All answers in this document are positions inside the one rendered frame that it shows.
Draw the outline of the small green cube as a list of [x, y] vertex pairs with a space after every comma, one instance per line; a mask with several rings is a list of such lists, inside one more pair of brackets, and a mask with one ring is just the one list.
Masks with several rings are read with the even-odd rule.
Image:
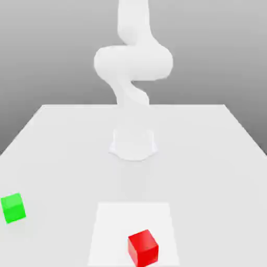
[[20, 193], [1, 198], [1, 205], [7, 224], [26, 217], [25, 207]]

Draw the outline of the small red cube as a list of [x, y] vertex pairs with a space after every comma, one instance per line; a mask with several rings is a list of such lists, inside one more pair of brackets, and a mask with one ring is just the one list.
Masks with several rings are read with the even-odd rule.
[[135, 267], [146, 267], [158, 261], [159, 245], [148, 229], [128, 236], [127, 241], [128, 253]]

